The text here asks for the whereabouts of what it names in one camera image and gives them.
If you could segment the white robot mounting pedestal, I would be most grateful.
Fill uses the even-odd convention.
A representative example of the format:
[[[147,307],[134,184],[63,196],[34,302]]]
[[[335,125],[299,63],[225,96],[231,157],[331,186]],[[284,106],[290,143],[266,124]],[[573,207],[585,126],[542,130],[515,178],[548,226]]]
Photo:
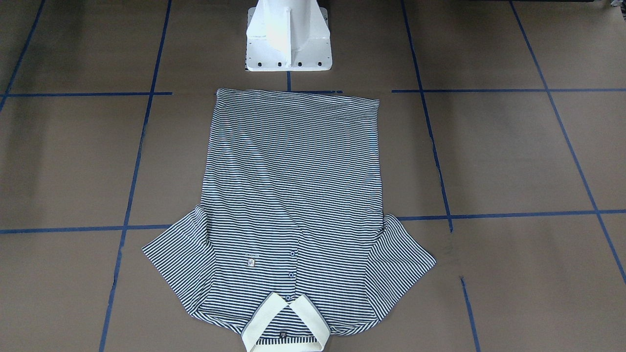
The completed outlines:
[[[247,11],[246,70],[328,71],[328,12],[316,0],[259,0]]]

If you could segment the navy white striped polo shirt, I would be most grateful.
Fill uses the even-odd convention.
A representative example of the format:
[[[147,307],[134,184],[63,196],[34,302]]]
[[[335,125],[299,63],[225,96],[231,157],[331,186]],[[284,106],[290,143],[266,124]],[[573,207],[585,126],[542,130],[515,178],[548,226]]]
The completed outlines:
[[[385,214],[378,100],[221,88],[201,200],[143,247],[192,318],[247,352],[321,352],[436,265]]]

